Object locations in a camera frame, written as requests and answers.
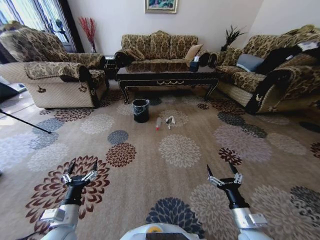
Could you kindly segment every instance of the sofa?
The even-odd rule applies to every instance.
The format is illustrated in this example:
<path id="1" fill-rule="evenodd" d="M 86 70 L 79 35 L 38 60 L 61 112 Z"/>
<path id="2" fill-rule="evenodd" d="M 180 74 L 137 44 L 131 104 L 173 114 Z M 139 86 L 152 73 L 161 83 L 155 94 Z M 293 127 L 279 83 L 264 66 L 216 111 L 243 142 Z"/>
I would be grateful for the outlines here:
<path id="1" fill-rule="evenodd" d="M 192 45 L 198 44 L 195 35 L 170 35 L 164 31 L 157 31 L 150 35 L 125 34 L 122 36 L 122 49 L 115 53 L 115 62 L 118 68 L 129 66 L 132 71 L 178 71 L 185 69 L 188 60 L 185 60 Z M 137 48 L 145 60 L 136 61 L 126 54 L 126 49 Z M 210 54 L 200 50 L 197 54 L 200 65 L 208 64 Z"/>
<path id="2" fill-rule="evenodd" d="M 67 53 L 54 34 L 2 27 L 0 75 L 23 83 L 39 108 L 96 108 L 107 91 L 105 57 Z"/>
<path id="3" fill-rule="evenodd" d="M 214 52 L 210 59 L 222 73 L 218 89 L 251 114 L 306 109 L 320 100 L 319 59 L 300 53 L 266 75 L 236 66 L 241 54 L 265 59 L 275 49 L 306 41 L 320 42 L 320 32 L 255 35 L 243 49 L 230 47 Z"/>

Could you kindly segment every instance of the potted plant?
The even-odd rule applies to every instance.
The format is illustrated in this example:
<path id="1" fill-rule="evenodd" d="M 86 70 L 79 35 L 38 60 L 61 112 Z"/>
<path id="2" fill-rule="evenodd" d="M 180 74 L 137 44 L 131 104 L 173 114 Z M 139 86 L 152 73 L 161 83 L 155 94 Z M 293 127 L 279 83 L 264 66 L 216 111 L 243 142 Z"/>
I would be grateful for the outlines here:
<path id="1" fill-rule="evenodd" d="M 232 25 L 230 26 L 230 30 L 226 29 L 225 30 L 225 39 L 226 39 L 226 43 L 224 46 L 221 47 L 221 51 L 226 51 L 227 47 L 232 44 L 239 36 L 246 34 L 246 32 L 241 32 L 241 29 L 237 30 L 237 26 L 233 27 Z"/>

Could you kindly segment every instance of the window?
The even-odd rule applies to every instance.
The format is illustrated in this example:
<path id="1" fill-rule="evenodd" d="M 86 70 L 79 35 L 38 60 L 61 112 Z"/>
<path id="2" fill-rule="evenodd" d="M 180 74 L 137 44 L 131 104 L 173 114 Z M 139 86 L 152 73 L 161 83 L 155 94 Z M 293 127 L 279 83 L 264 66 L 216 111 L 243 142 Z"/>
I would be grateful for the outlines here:
<path id="1" fill-rule="evenodd" d="M 18 21 L 32 29 L 55 34 L 70 47 L 69 33 L 57 0 L 0 0 L 0 25 Z"/>

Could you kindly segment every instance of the white wall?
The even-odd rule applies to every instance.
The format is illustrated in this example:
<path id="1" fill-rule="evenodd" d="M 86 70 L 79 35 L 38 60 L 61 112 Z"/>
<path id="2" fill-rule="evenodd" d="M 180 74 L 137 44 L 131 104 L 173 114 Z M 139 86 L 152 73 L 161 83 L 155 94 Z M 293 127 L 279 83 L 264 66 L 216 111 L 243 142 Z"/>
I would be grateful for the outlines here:
<path id="1" fill-rule="evenodd" d="M 284 34 L 307 24 L 320 27 L 320 0 L 264 0 L 248 37 Z"/>
<path id="2" fill-rule="evenodd" d="M 88 40 L 78 17 L 92 17 L 97 23 L 97 51 L 114 54 L 121 48 L 123 34 L 151 34 L 163 30 L 169 34 L 199 37 L 205 49 L 219 50 L 225 44 L 230 24 L 248 32 L 263 0 L 179 0 L 177 14 L 145 14 L 145 0 L 68 0 L 83 47 L 90 52 Z M 234 46 L 242 46 L 241 36 Z"/>

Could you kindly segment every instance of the gray pillow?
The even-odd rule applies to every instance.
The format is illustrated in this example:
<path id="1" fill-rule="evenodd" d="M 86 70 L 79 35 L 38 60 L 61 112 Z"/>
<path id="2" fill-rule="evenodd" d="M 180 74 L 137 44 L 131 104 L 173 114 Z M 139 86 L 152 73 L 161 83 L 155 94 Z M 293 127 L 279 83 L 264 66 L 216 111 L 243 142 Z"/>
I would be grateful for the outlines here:
<path id="1" fill-rule="evenodd" d="M 263 61 L 264 59 L 261 57 L 250 54 L 241 54 L 236 66 L 246 70 L 247 72 L 254 72 L 256 71 L 256 68 L 263 63 Z"/>

